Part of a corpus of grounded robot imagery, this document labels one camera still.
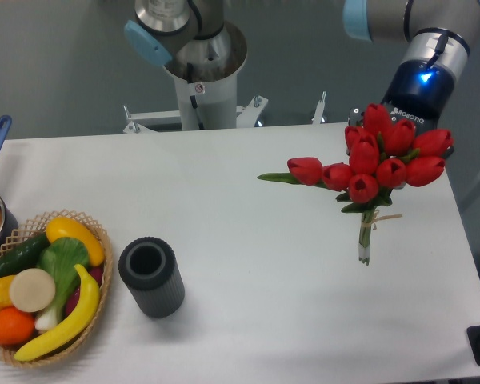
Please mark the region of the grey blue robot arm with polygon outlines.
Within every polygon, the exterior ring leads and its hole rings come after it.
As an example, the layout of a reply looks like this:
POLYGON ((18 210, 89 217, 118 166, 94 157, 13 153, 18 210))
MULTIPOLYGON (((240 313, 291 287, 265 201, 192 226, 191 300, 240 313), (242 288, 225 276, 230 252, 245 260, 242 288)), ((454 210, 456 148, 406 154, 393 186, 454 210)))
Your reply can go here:
MULTIPOLYGON (((343 25, 367 41, 405 41, 408 50, 382 104, 418 136, 438 120, 480 32, 480 1, 347 1, 343 25)), ((247 57, 243 33, 221 1, 138 1, 124 27, 135 52, 174 80, 184 130, 254 127, 267 105, 237 104, 237 75, 247 57)))

